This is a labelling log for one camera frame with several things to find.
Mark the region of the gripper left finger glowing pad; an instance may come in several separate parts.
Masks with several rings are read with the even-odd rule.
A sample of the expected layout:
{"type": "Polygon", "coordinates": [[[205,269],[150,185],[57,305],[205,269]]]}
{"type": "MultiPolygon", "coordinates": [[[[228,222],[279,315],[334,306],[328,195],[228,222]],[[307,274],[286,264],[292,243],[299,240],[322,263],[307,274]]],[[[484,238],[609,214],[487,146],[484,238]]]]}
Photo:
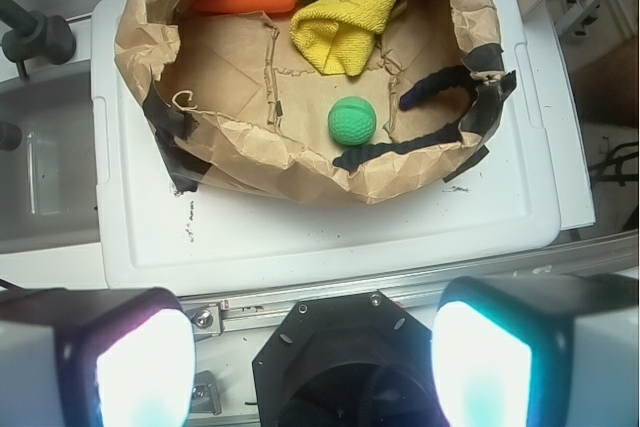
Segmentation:
{"type": "Polygon", "coordinates": [[[190,319],[163,288],[1,293],[4,426],[183,426],[190,319]]]}

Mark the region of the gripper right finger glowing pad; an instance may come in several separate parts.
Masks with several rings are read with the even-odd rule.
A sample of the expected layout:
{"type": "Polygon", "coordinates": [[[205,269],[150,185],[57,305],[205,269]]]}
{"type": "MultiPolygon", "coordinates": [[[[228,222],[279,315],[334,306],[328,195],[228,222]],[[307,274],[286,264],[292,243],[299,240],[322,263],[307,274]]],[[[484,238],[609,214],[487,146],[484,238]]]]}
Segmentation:
{"type": "Polygon", "coordinates": [[[458,277],[434,317],[431,365],[452,426],[636,426],[639,282],[458,277]]]}

